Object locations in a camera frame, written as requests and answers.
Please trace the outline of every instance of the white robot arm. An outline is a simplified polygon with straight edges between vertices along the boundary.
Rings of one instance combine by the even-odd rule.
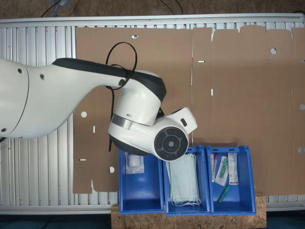
[[[61,126],[78,103],[99,85],[119,87],[124,69],[95,62],[63,58],[43,67],[0,59],[0,136],[40,137]],[[108,130],[120,149],[154,154],[162,160],[181,157],[188,134],[197,128],[188,108],[157,117],[166,95],[163,80],[135,71],[121,89]]]

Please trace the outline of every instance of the table surface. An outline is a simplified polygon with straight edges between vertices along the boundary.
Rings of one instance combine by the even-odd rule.
[[[256,216],[179,216],[166,217],[162,214],[121,215],[119,206],[113,205],[111,222],[113,229],[248,229],[265,228],[266,196],[255,192]]]

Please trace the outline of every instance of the surgical mask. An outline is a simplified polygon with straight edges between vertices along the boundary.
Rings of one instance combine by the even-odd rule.
[[[180,207],[200,205],[196,175],[196,156],[185,154],[175,161],[166,162],[167,173],[171,184],[172,204]]]

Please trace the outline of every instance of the sterile package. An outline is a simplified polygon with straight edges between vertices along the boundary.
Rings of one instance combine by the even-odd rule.
[[[144,173],[144,158],[126,153],[126,174]]]
[[[229,185],[238,185],[237,153],[228,153]]]
[[[185,154],[181,158],[166,162],[167,174],[171,185],[170,198],[176,207],[200,205],[196,156]]]
[[[213,169],[214,169],[214,154],[210,153],[210,160],[211,160],[211,176],[212,176],[212,182],[215,182],[215,176],[213,173]]]
[[[220,166],[215,178],[215,182],[219,185],[225,186],[225,183],[228,178],[228,157],[222,156]]]

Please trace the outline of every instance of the blue plastic bin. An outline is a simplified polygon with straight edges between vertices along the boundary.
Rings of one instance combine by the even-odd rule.
[[[200,216],[200,215],[210,215],[210,200],[209,200],[209,189],[208,189],[208,179],[205,166],[205,155],[203,146],[189,147],[187,152],[195,153],[196,158],[196,172],[197,181],[199,188],[199,195],[201,199],[200,206],[183,206],[175,207],[172,205],[170,199],[171,185],[168,179],[166,162],[163,161],[163,178],[164,178],[164,197],[165,197],[165,208],[166,216]]]
[[[217,203],[225,187],[212,182],[210,153],[218,153],[216,173],[220,166],[221,157],[228,153],[237,153],[238,185],[230,186],[221,204]],[[206,147],[208,176],[210,187],[210,202],[212,215],[256,215],[252,164],[248,146],[240,147]]]
[[[162,163],[144,156],[144,173],[126,174],[125,152],[120,150],[120,213],[163,213]]]

